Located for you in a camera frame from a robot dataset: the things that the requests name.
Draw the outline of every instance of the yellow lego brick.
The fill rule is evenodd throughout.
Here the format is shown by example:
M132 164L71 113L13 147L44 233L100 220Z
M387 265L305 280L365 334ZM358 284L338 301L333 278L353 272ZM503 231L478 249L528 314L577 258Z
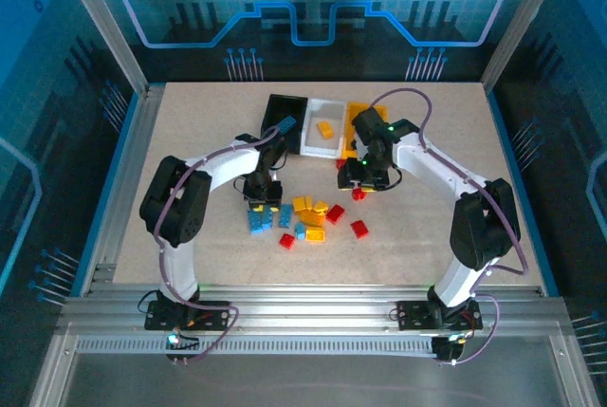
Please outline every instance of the yellow lego brick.
M305 225L320 227L324 223L324 214L318 214L310 210L304 210L300 212L300 222Z
M329 205L327 205L323 201L319 201L316 205L314 205L312 211L314 211L314 213L326 213L327 211L329 211Z
M352 141L354 140L354 126L352 125L352 120L362 110L366 110L367 108L369 108L368 103L348 102L348 109L346 110L345 115L345 127L343 128L343 147L341 148L341 158L357 156L357 152L352 149ZM388 108L383 105L376 105L374 108L377 110L383 120L388 120Z
M305 210L305 198L302 196L296 196L293 198L293 210L295 213Z
M333 127L326 120L322 120L318 124L316 124L321 132L323 139L331 139L333 138Z
M324 242L324 229L308 227L305 230L305 240L312 243L323 243Z

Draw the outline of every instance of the red lego brick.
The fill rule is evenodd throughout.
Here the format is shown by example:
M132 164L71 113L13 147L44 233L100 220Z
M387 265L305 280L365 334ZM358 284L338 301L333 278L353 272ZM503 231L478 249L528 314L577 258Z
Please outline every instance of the red lego brick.
M367 193L364 192L360 187L352 189L352 198L354 198L354 201L361 201L365 196L367 196Z
M352 230L354 231L354 234L357 236L357 239L364 238L367 234L369 234L369 231L367 230L367 226L364 225L364 222L362 222L361 220L352 222L350 224L350 227L352 227Z
M345 213L344 208L342 208L340 205L334 205L333 208L331 208L331 210L329 210L329 212L326 214L325 219L335 225L343 217L343 213Z
M283 233L283 237L279 241L279 244L283 246L285 249L291 249L295 244L295 236L291 236L290 234Z

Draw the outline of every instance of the wooden work surface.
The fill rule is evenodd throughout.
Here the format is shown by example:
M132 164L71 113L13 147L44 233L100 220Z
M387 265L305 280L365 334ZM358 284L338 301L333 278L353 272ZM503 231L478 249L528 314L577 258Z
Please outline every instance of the wooden work surface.
M433 101L426 136L473 172L512 182L483 88L478 83L416 83ZM159 279L157 247L138 216L158 163L166 156L198 157L229 144L242 133L259 135L270 93L370 102L395 83L168 83L123 240L114 282L154 283ZM419 124L426 103L412 93L386 99L390 120ZM346 216L325 224L324 244L297 241L292 250L278 245L285 231L248 233L247 204L231 184L215 190L195 244L195 270L201 283L366 284L428 286L440 279L452 258L451 212L415 177L386 193L354 202L337 188L334 160L290 156L279 172L283 201L311 194L315 201L339 203ZM498 272L487 284L541 284L537 262L522 221L522 244L530 265L525 278ZM350 222L363 219L370 235L357 240ZM503 264L519 267L514 250Z

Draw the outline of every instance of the blue lego brick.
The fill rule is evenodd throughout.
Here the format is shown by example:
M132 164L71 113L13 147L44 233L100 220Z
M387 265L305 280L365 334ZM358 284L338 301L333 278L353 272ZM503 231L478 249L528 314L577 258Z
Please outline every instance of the blue lego brick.
M276 125L278 126L281 135L284 135L286 132L288 132L295 126L295 123L295 118L293 118L292 116L287 116Z
M250 234L257 234L264 231L262 227L262 214L255 211L248 211L248 227Z
M281 211L278 214L278 226L281 229L291 227L291 215L293 215L293 205L281 205Z
M295 225L295 237L297 239L305 239L305 225L301 222Z
M272 228L273 220L274 214L272 214L272 209L269 206L264 206L264 210L262 211L262 228L264 231Z

